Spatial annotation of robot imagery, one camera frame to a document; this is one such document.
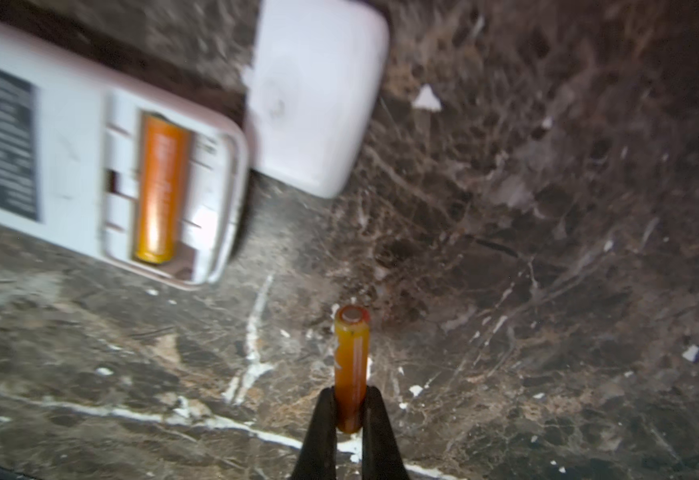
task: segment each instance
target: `marble surface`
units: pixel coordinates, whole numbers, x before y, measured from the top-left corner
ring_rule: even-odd
[[[217,285],[0,227],[0,465],[286,478],[357,301],[412,478],[699,479],[699,1],[381,3],[349,185],[254,175]],[[256,2],[34,4],[0,19],[239,119]]]

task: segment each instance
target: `label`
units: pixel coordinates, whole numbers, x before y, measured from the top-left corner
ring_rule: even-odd
[[[38,221],[35,87],[0,71],[0,208]]]

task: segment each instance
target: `battery compartment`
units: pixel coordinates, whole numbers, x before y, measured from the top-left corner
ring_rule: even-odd
[[[158,114],[192,132],[180,235],[173,258],[147,264],[134,257],[142,169],[144,114]],[[200,286],[218,268],[223,230],[230,221],[236,149],[224,132],[150,104],[127,92],[112,95],[105,128],[105,205],[102,243],[116,264],[182,289]]]

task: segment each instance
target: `battery in compartment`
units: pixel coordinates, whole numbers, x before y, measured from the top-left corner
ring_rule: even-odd
[[[141,186],[134,257],[160,265],[181,236],[193,132],[156,115],[142,115]]]

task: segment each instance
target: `orange battery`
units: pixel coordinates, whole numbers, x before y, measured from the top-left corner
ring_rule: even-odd
[[[143,122],[134,256],[149,264],[164,264],[174,256],[179,238],[192,133],[152,114],[145,114]]]
[[[340,308],[334,318],[338,340],[334,357],[336,427],[344,433],[355,433],[362,426],[360,409],[365,399],[369,321],[368,310],[355,305]]]

